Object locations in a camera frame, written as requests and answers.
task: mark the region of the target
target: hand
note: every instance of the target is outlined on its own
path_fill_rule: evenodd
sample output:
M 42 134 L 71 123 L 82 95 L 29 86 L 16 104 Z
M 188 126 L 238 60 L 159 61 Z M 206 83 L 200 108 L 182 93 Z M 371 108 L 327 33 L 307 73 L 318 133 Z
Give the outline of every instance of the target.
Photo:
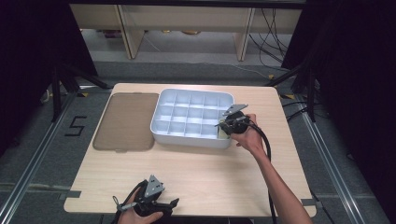
M 246 116 L 250 117 L 251 123 L 257 124 L 255 114 L 246 114 Z M 258 156 L 262 153 L 266 155 L 262 146 L 262 137 L 251 127 L 247 127 L 244 133 L 232 133 L 231 138 L 238 142 L 236 144 L 238 147 L 244 147 L 253 156 Z
M 140 190 L 138 188 L 134 194 L 131 196 L 131 198 L 128 200 L 128 203 L 132 203 L 134 201 L 134 197 L 136 196 L 136 193 Z M 156 212 L 148 217 L 141 217 L 139 216 L 133 208 L 130 208 L 126 210 L 125 212 L 121 213 L 120 219 L 119 219 L 119 224 L 149 224 L 152 222 L 155 222 L 156 220 L 160 219 L 163 216 L 162 212 Z

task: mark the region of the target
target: metal rail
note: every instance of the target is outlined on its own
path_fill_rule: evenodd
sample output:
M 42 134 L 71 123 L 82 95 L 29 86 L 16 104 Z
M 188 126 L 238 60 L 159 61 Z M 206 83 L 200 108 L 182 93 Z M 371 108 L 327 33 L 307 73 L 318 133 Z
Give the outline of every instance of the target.
M 304 99 L 296 95 L 297 101 L 303 101 Z M 340 196 L 341 202 L 343 203 L 346 212 L 349 216 L 349 219 L 352 223 L 366 223 L 363 216 L 361 215 L 361 210 L 358 207 L 355 199 L 352 196 L 344 178 L 341 176 L 340 171 L 338 170 L 337 165 L 335 164 L 334 159 L 332 158 L 332 153 L 327 148 L 326 143 L 324 142 L 320 131 L 318 130 L 318 126 L 315 122 L 312 122 L 307 113 L 303 113 L 304 122 L 311 133 L 311 136 L 317 146 L 320 157 L 323 160 L 323 163 L 329 173 L 329 176 L 334 184 L 335 189 L 337 190 L 338 195 Z
M 59 117 L 49 126 L 46 135 L 41 140 L 41 143 L 35 151 L 35 154 L 33 155 L 32 159 L 30 159 L 29 164 L 23 171 L 22 176 L 18 180 L 14 189 L 8 195 L 6 202 L 2 205 L 0 210 L 0 220 L 2 224 L 9 223 L 9 221 L 15 214 L 26 190 L 29 188 L 31 180 L 35 176 L 35 172 L 38 170 L 41 162 L 43 161 L 50 147 L 50 144 L 64 119 L 64 115 L 66 114 L 67 109 L 70 107 L 76 96 L 77 94 L 75 92 L 68 93 L 64 101 L 64 110 L 61 112 Z

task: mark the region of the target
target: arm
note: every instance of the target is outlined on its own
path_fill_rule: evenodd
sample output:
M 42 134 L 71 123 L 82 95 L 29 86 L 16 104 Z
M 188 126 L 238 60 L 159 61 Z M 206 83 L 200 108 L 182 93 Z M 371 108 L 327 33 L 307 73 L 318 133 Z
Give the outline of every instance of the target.
M 248 115 L 256 123 L 256 115 Z M 259 164 L 262 176 L 268 186 L 276 211 L 284 223 L 312 223 L 304 207 L 277 173 L 268 159 L 262 145 L 262 137 L 248 127 L 244 133 L 231 135 L 238 147 L 247 149 Z

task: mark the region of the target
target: black wall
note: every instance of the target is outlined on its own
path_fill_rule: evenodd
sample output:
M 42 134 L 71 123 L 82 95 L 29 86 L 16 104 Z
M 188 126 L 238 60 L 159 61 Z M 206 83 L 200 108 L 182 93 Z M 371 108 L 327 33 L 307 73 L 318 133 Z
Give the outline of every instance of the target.
M 57 63 L 97 73 L 66 3 L 2 0 L 0 31 L 1 156 L 39 105 Z
M 346 2 L 318 80 L 348 149 L 396 223 L 396 6 Z

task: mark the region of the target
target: wooden table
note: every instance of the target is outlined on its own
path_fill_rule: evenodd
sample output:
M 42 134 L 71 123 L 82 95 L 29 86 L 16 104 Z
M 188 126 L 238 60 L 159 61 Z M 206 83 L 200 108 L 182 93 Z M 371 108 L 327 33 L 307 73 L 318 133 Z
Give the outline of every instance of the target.
M 230 93 L 236 104 L 248 104 L 267 135 L 273 165 L 299 199 L 311 199 L 290 129 L 276 89 L 270 87 L 118 84 L 113 92 L 158 92 L 166 88 Z M 146 151 L 96 150 L 92 141 L 79 168 L 64 209 L 71 213 L 115 213 L 112 196 L 123 201 L 137 183 L 155 175 L 166 190 L 159 202 L 179 198 L 175 216 L 269 217 L 268 189 L 256 161 L 235 146 L 202 148 L 155 143 Z M 315 206 L 306 206 L 312 217 Z

